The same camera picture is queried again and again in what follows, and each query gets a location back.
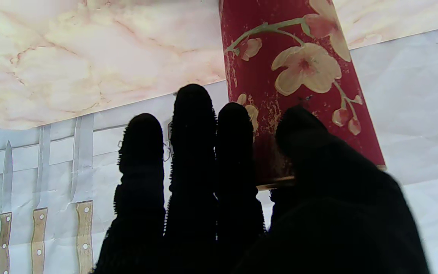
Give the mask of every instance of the black glove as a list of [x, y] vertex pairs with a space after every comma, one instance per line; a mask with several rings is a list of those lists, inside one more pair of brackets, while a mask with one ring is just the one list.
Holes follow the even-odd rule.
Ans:
[[179, 90], [167, 217], [162, 130], [149, 114], [135, 117], [120, 149], [117, 217], [95, 273], [428, 273], [415, 222], [389, 175], [301, 106], [284, 114], [276, 139], [297, 183], [271, 192], [265, 236], [242, 106], [226, 105], [216, 123], [203, 87]]
[[[162, 129], [150, 114], [133, 118], [119, 151], [117, 217], [94, 272], [230, 272], [265, 233], [252, 140], [243, 106], [227, 104], [218, 123], [203, 87], [181, 88], [172, 119], [172, 196], [164, 217]], [[153, 258], [157, 246], [159, 260]]]

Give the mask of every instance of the green branch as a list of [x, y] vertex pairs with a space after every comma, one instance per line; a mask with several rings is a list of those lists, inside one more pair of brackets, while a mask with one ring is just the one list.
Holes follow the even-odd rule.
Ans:
[[358, 115], [356, 115], [356, 111], [354, 110], [354, 106], [351, 103], [351, 99], [348, 98], [348, 96], [344, 93], [344, 91], [342, 90], [341, 86], [339, 85], [339, 83], [337, 83], [337, 81], [334, 81], [334, 86], [337, 88], [337, 90], [339, 90], [339, 93], [341, 94], [341, 100], [342, 100], [342, 104], [344, 104], [344, 107], [346, 106], [346, 103], [348, 103], [349, 108], [351, 108], [352, 111], [352, 116], [354, 117], [355, 120], [358, 120]]
[[227, 52], [234, 52], [234, 48], [237, 45], [239, 45], [242, 40], [249, 37], [250, 35], [253, 35], [256, 33], [261, 33], [261, 32], [276, 32], [276, 33], [287, 34], [287, 32], [281, 31], [279, 29], [287, 27], [287, 26], [294, 26], [294, 25], [302, 24], [304, 22], [305, 22], [305, 20], [303, 18], [295, 18], [295, 19], [290, 19], [287, 21], [278, 22], [278, 23], [271, 24], [271, 25], [269, 25], [268, 23], [263, 23], [263, 24], [257, 26], [256, 28], [253, 28], [253, 29], [243, 33], [243, 35], [241, 35], [238, 39], [236, 39], [236, 41], [234, 41], [229, 47], [227, 47], [224, 50], [224, 54], [226, 54]]

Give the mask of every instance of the cream flower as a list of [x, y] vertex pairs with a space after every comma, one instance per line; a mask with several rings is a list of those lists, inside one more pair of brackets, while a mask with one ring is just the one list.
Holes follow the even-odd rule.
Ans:
[[294, 93], [301, 85], [317, 93], [326, 93], [334, 80], [342, 76], [336, 59], [313, 43], [282, 51], [271, 64], [271, 70], [280, 67], [287, 69], [276, 78], [275, 88], [285, 96]]
[[309, 0], [310, 6], [318, 14], [304, 16], [310, 33], [315, 38], [330, 37], [330, 44], [334, 51], [347, 62], [351, 61], [348, 44], [342, 33], [341, 23], [337, 18], [332, 0]]
[[249, 58], [258, 54], [259, 49], [263, 46], [261, 38], [244, 40], [240, 43], [240, 58], [249, 61]]
[[[237, 103], [240, 104], [240, 105], [245, 105], [246, 104], [246, 94], [244, 94], [244, 93], [241, 94], [238, 97]], [[256, 132], [256, 130], [258, 130], [258, 126], [259, 126], [258, 125], [258, 114], [259, 114], [259, 111], [253, 105], [246, 105], [246, 106], [244, 106], [244, 108], [246, 109], [246, 111], [248, 111], [248, 115], [249, 115], [251, 123], [252, 123], [252, 131]]]

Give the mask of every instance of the floral pattern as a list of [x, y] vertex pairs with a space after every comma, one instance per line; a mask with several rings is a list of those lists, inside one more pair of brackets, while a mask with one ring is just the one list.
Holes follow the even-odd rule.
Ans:
[[241, 94], [238, 97], [238, 104], [243, 105], [244, 108], [248, 111], [248, 115], [250, 117], [252, 123], [252, 131], [256, 132], [258, 130], [258, 114], [259, 111], [254, 105], [246, 105], [246, 94]]
[[248, 39], [240, 43], [239, 57], [245, 61], [258, 54], [259, 49], [263, 46], [260, 38]]
[[275, 88], [285, 96], [294, 93], [301, 85], [313, 92], [326, 93], [334, 80], [342, 76], [336, 59], [323, 47], [313, 43], [282, 51], [271, 64], [271, 69], [284, 66], [287, 69], [276, 78]]
[[[294, 33], [281, 30], [287, 26], [301, 25], [303, 32], [308, 37], [316, 39], [329, 37], [334, 52], [342, 60], [351, 62], [351, 54], [332, 0], [309, 0], [309, 4], [317, 14], [306, 14], [302, 18], [289, 19], [274, 24], [263, 23], [243, 33], [224, 52], [226, 54], [233, 52], [242, 60], [249, 61], [251, 57], [258, 54], [263, 46], [260, 38], [250, 39], [250, 36], [262, 32], [273, 32], [293, 38], [299, 43], [299, 46], [292, 46], [280, 52], [271, 63], [273, 71], [286, 67], [275, 80], [277, 92], [289, 96], [305, 85], [313, 92], [326, 93], [334, 85], [341, 97], [341, 104], [340, 108], [332, 113], [332, 122], [339, 127], [344, 127], [347, 123], [348, 130], [353, 135], [358, 135], [361, 132], [361, 126], [353, 104], [362, 105], [363, 100], [359, 95], [350, 99], [337, 83], [337, 80], [342, 78], [338, 61], [322, 46], [303, 42]], [[246, 99], [246, 94], [241, 94], [238, 97], [238, 103], [245, 105]], [[245, 108], [252, 121], [254, 131], [256, 131], [258, 128], [258, 109], [252, 104], [245, 105]]]
[[318, 14], [304, 16], [310, 28], [311, 36], [315, 38], [330, 37], [330, 44], [334, 51], [347, 62], [351, 61], [348, 44], [342, 33], [341, 23], [337, 18], [332, 0], [309, 0], [310, 6]]

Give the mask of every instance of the wooden knife handle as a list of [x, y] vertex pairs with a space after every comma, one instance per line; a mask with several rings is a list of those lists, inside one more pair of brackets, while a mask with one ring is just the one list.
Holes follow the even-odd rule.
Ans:
[[45, 227], [48, 208], [33, 210], [32, 273], [43, 274], [45, 264]]
[[77, 258], [79, 260], [79, 273], [88, 274], [94, 266], [92, 254], [92, 206], [93, 201], [76, 204], [79, 218], [77, 228]]
[[0, 214], [0, 274], [9, 274], [9, 236], [11, 234], [11, 212]]

